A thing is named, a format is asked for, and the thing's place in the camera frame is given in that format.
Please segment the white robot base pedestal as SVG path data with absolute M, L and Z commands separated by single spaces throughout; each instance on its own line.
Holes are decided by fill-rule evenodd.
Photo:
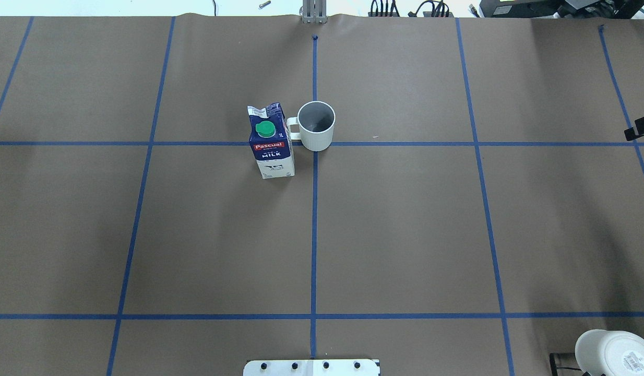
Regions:
M 381 375 L 381 367 L 374 359 L 254 360 L 243 375 Z

